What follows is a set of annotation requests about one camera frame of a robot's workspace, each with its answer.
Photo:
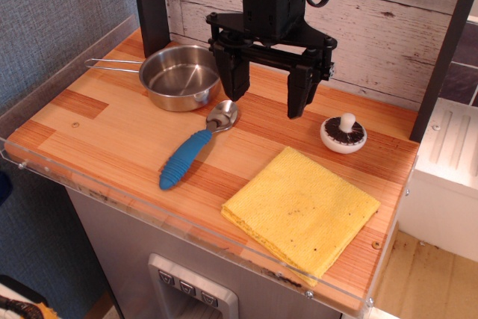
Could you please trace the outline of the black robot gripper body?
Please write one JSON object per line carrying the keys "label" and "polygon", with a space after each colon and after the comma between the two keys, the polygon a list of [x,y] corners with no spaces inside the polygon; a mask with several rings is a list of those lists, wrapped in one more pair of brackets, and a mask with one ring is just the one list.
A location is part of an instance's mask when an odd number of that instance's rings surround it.
{"label": "black robot gripper body", "polygon": [[243,0],[242,13],[210,13],[211,51],[215,42],[240,48],[243,59],[276,69],[297,65],[320,70],[321,81],[333,71],[337,41],[305,21],[305,7],[323,7],[329,0]]}

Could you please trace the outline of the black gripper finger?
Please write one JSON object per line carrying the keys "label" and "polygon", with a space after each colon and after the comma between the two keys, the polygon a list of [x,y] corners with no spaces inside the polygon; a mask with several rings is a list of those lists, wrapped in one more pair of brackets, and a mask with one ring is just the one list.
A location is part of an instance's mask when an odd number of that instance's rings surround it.
{"label": "black gripper finger", "polygon": [[243,59],[242,49],[225,46],[219,41],[213,44],[212,49],[224,92],[236,102],[250,86],[249,61]]}
{"label": "black gripper finger", "polygon": [[306,105],[313,101],[320,83],[320,70],[310,66],[297,65],[288,75],[288,118],[302,116]]}

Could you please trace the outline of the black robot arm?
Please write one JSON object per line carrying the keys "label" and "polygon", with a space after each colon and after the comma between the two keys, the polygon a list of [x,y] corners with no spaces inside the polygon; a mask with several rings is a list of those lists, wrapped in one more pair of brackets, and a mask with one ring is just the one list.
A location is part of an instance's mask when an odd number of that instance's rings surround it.
{"label": "black robot arm", "polygon": [[251,63],[282,69],[288,75],[288,117],[301,117],[318,84],[332,75],[337,40],[305,21],[305,6],[329,0],[243,0],[242,13],[210,13],[210,50],[225,94],[239,100],[249,89]]}

